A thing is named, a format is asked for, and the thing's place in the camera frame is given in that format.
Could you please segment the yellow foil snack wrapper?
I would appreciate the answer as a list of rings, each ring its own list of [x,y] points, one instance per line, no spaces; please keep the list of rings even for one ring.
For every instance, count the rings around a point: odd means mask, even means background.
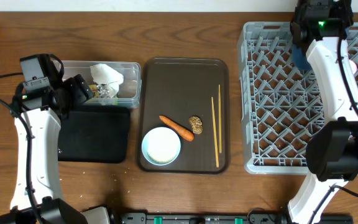
[[[100,105],[117,105],[117,94],[119,89],[113,84],[90,85],[94,97],[88,103],[98,103]]]

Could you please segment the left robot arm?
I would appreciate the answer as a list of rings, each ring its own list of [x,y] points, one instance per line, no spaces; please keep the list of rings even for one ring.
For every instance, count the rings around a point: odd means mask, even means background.
[[[18,166],[10,211],[0,223],[110,223],[106,207],[79,212],[63,200],[58,169],[61,119],[93,97],[81,75],[63,79],[53,54],[20,59],[24,81],[8,106],[18,137]]]

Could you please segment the dark blue plate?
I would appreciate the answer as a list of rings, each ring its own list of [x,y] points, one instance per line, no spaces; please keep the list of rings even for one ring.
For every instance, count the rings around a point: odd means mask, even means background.
[[[293,63],[299,70],[312,70],[306,55],[304,55],[302,49],[295,44],[292,45],[292,57]]]

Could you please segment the pink plastic cup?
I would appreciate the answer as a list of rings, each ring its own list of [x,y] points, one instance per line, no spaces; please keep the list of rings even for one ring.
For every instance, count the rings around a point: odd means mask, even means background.
[[[357,71],[357,65],[356,65],[356,63],[355,63],[354,61],[350,60],[350,61],[349,61],[349,64],[350,64],[350,66],[351,66],[352,73],[355,74],[356,71]]]

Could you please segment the wooden chopstick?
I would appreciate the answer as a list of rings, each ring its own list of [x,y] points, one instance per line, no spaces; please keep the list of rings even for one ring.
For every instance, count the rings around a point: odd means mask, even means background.
[[[214,109],[214,98],[211,97],[211,110],[212,110],[212,119],[213,119],[213,136],[214,136],[214,153],[216,159],[216,167],[219,167],[219,153],[218,153],[218,140],[217,140],[217,132],[216,132],[216,117],[215,117],[215,109]]]
[[[218,85],[218,131],[219,131],[219,153],[222,153],[222,122],[221,122],[221,85]]]

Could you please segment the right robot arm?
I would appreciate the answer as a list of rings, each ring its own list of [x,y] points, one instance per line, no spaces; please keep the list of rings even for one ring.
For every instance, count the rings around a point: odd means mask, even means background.
[[[358,176],[358,87],[348,54],[350,1],[299,1],[290,23],[293,59],[315,74],[324,126],[308,141],[308,173],[277,223],[320,223],[339,190]]]

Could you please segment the white napkin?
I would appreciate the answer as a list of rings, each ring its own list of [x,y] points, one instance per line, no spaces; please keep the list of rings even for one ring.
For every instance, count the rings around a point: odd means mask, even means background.
[[[90,66],[90,69],[91,69],[91,76],[93,78],[93,81],[97,85],[113,84],[116,85],[117,88],[119,89],[120,85],[123,84],[124,82],[123,75],[106,64],[99,63]]]

